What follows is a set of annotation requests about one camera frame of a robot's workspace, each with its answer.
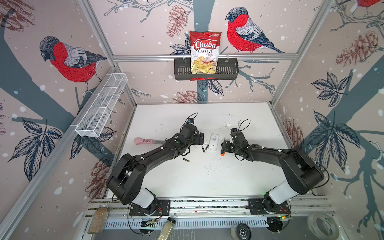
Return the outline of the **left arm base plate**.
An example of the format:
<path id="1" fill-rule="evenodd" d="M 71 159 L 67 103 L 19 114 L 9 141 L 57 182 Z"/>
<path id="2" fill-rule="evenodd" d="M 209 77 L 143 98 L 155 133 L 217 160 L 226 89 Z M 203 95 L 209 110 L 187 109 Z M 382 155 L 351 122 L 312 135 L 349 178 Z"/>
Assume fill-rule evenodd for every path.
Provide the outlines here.
<path id="1" fill-rule="evenodd" d="M 130 217 L 161 217 L 168 216 L 171 208 L 170 200 L 155 199 L 147 208 L 142 208 L 137 204 L 130 207 Z"/>

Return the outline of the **white remote control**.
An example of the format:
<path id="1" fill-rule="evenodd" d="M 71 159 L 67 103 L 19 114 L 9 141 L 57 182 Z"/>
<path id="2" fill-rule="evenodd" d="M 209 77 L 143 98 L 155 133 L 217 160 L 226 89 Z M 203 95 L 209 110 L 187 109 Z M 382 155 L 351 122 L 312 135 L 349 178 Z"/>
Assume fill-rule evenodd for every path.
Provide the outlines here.
<path id="1" fill-rule="evenodd" d="M 218 134 L 211 134 L 210 142 L 209 142 L 209 150 L 216 151 L 217 147 L 219 145 L 219 139 L 220 135 Z"/>

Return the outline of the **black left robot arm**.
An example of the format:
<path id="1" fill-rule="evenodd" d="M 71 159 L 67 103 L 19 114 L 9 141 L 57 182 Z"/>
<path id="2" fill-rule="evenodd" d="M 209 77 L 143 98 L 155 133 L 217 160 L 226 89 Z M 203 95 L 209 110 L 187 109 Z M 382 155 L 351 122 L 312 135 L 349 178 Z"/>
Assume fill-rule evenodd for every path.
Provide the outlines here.
<path id="1" fill-rule="evenodd" d="M 192 145 L 203 145 L 204 137 L 204 133 L 199 132 L 195 125 L 185 123 L 179 133 L 158 148 L 141 155 L 123 155 L 106 181 L 108 189 L 123 205 L 135 204 L 146 215 L 153 214 L 158 209 L 158 199 L 142 187 L 145 175 L 168 160 L 189 154 Z"/>

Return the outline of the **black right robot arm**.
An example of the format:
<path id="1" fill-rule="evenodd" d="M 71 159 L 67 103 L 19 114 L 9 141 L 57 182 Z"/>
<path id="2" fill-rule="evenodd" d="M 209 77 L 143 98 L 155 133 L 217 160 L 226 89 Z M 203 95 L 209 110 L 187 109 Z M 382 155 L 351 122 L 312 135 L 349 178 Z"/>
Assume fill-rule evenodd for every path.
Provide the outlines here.
<path id="1" fill-rule="evenodd" d="M 322 170 L 309 156 L 293 149 L 250 145 L 242 131 L 236 128 L 231 129 L 231 139 L 223 141 L 221 147 L 222 154 L 233 153 L 239 161 L 267 163 L 283 170 L 286 179 L 263 196 L 261 209 L 269 214 L 280 210 L 287 200 L 307 194 L 325 178 Z"/>

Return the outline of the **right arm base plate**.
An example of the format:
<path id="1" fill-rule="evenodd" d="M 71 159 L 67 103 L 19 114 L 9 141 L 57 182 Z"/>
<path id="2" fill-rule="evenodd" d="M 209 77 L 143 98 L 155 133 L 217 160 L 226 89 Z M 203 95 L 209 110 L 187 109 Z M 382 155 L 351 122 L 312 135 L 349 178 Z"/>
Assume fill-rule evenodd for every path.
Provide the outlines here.
<path id="1" fill-rule="evenodd" d="M 248 199 L 248 209 L 252 215 L 290 215 L 291 209 L 287 201 L 276 204 L 267 199 Z"/>

